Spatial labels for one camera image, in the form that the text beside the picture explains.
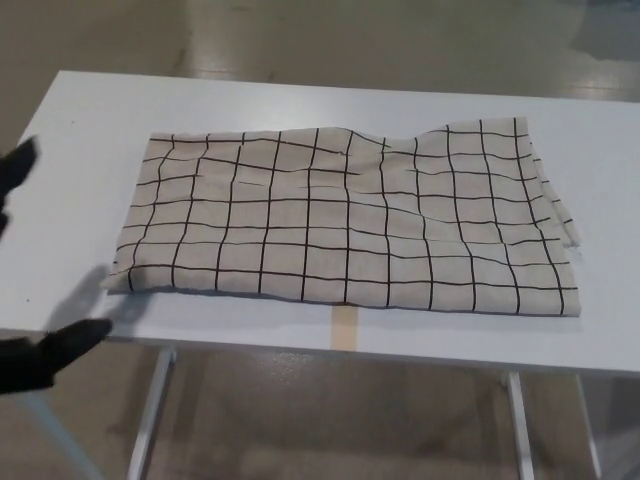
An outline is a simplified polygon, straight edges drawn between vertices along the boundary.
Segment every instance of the metal table leg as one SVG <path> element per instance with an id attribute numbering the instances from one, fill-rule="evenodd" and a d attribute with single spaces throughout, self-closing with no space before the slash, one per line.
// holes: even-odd
<path id="1" fill-rule="evenodd" d="M 83 478 L 89 480 L 101 480 L 103 478 L 98 467 L 51 411 L 44 394 L 25 393 L 16 395 L 15 398 L 33 414 L 38 425 L 53 439 L 54 444 L 63 451 Z"/>
<path id="2" fill-rule="evenodd" d="M 171 367 L 176 360 L 177 353 L 173 348 L 165 348 L 158 355 L 156 369 L 153 373 L 147 402 L 140 421 L 138 437 L 133 447 L 131 463 L 127 480 L 141 480 L 144 478 L 148 463 L 148 454 L 153 446 L 153 436 L 158 423 L 158 412 L 168 385 Z"/>
<path id="3" fill-rule="evenodd" d="M 509 388 L 509 400 L 511 402 L 511 416 L 518 452 L 518 471 L 520 480 L 534 480 L 533 460 L 531 459 L 531 447 L 529 445 L 529 433 L 527 431 L 527 418 L 524 410 L 524 399 L 520 386 L 520 374 L 509 372 L 507 377 Z"/>

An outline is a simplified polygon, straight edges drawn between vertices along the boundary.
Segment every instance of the checkered fabric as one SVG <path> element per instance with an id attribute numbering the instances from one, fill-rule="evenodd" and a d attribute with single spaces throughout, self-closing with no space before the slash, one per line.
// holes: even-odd
<path id="1" fill-rule="evenodd" d="M 578 315 L 577 243 L 523 118 L 157 134 L 105 286 Z"/>

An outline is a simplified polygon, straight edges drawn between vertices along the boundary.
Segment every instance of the folded cloth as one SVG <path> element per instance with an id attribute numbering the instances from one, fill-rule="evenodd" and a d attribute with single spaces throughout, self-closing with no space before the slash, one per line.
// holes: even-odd
<path id="1" fill-rule="evenodd" d="M 577 243 L 524 118 L 156 134 L 105 287 L 573 316 Z"/>

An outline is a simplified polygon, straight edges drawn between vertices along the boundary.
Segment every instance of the beige fabric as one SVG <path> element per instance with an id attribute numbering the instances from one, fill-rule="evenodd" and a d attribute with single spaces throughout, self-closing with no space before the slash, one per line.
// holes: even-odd
<path id="1" fill-rule="evenodd" d="M 105 285 L 577 315 L 577 243 L 525 119 L 158 134 Z"/>

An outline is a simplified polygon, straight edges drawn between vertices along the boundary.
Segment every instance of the concrete floor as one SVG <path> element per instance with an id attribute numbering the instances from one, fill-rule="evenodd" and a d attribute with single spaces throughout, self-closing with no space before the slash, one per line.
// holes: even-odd
<path id="1" fill-rule="evenodd" d="M 60 69 L 640 100 L 635 0 L 0 0 L 0 151 Z M 155 351 L 103 345 L 53 408 L 124 478 Z M 570 376 L 524 377 L 539 478 L 593 477 Z M 515 479 L 498 372 L 181 351 L 150 479 Z M 72 473 L 0 399 L 0 474 Z"/>

